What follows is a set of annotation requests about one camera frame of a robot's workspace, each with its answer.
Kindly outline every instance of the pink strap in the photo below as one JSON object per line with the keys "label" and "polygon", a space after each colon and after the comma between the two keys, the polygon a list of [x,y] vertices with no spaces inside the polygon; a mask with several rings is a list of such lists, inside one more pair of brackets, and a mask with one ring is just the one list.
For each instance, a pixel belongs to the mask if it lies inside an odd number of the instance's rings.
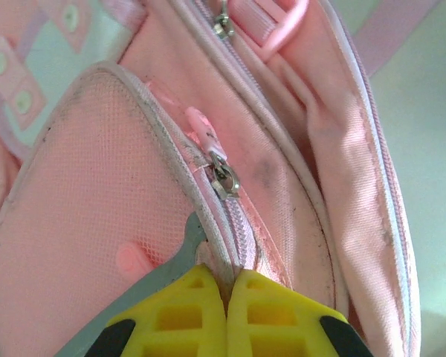
{"label": "pink strap", "polygon": [[355,47],[369,76],[392,58],[440,1],[380,0],[354,36]]}

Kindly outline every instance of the gray metal piece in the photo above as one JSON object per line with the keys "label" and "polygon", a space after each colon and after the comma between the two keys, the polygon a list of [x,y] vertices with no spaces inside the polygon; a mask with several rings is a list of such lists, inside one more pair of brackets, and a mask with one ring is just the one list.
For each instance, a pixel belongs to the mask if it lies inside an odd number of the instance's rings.
{"label": "gray metal piece", "polygon": [[126,311],[150,295],[162,290],[182,277],[195,265],[196,251],[207,240],[200,219],[190,214],[185,225],[184,242],[178,253],[167,263],[158,266],[140,279],[116,301],[84,326],[55,357],[83,357],[96,338],[115,315]]}

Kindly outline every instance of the zipper pull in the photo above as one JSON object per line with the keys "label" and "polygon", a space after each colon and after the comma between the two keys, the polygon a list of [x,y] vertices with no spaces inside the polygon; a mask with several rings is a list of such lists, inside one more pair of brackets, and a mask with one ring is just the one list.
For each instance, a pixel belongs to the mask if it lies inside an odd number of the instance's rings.
{"label": "zipper pull", "polygon": [[216,191],[216,194],[223,201],[228,198],[238,199],[238,191],[241,186],[239,178],[231,166],[228,165],[226,153],[216,137],[215,130],[208,118],[192,106],[185,110],[185,115],[197,136],[197,144],[210,156],[212,161],[215,179],[212,181],[211,186]]}
{"label": "zipper pull", "polygon": [[230,14],[228,13],[228,0],[221,0],[222,9],[220,14],[215,18],[215,24],[213,30],[220,39],[226,39],[231,37],[235,33],[235,29],[230,20]]}

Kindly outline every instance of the yellow plastic tool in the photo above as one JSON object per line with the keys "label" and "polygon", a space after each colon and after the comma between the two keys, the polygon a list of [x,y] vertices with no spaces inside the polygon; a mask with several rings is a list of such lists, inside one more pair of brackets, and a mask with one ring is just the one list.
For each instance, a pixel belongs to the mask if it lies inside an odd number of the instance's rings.
{"label": "yellow plastic tool", "polygon": [[212,274],[195,266],[109,321],[85,357],[370,357],[346,319],[263,277],[238,276],[224,313]]}

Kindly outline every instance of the pink bag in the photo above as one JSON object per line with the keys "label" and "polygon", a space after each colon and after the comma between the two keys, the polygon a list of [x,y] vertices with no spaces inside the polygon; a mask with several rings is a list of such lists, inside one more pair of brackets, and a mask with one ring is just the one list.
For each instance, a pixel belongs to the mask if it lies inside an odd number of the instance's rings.
{"label": "pink bag", "polygon": [[[326,0],[230,0],[231,19],[222,4],[38,1],[14,38],[0,29],[0,136],[25,160],[0,211],[0,356],[57,353],[176,253],[193,211],[222,296],[254,269],[342,312],[375,356],[419,355],[404,206],[337,16]],[[106,16],[121,50],[89,59]],[[38,75],[19,54],[53,36],[105,61],[62,97],[46,88],[68,64]],[[0,155],[3,191],[15,161]]]}

